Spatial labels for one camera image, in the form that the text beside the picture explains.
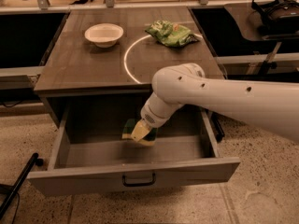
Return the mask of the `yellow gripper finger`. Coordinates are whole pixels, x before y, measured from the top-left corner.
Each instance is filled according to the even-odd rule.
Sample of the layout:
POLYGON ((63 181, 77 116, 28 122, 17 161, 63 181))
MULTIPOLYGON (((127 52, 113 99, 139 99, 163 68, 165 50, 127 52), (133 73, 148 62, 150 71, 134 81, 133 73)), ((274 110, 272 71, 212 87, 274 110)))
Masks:
POLYGON ((144 137, 146 137, 151 131, 151 127, 148 125, 146 121, 141 119, 133 128, 131 133, 131 137, 136 141, 140 141, 144 137))

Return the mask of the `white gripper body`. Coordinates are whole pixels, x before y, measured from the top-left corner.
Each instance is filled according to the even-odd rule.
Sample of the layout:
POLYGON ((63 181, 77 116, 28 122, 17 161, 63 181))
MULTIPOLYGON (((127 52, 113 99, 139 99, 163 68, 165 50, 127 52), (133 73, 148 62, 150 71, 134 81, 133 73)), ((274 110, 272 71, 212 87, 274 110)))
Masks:
POLYGON ((152 128, 163 126, 170 118, 170 108, 165 105, 144 105, 141 118, 152 128))

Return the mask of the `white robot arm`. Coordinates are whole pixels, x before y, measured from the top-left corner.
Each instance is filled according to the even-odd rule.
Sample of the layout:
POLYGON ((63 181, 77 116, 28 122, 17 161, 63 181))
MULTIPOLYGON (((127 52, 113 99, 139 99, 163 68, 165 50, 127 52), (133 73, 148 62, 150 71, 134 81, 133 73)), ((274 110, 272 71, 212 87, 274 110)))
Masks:
POLYGON ((165 67, 151 81, 152 95, 132 131, 138 142, 184 105, 197 105, 299 141, 299 84, 206 78, 201 66, 165 67))

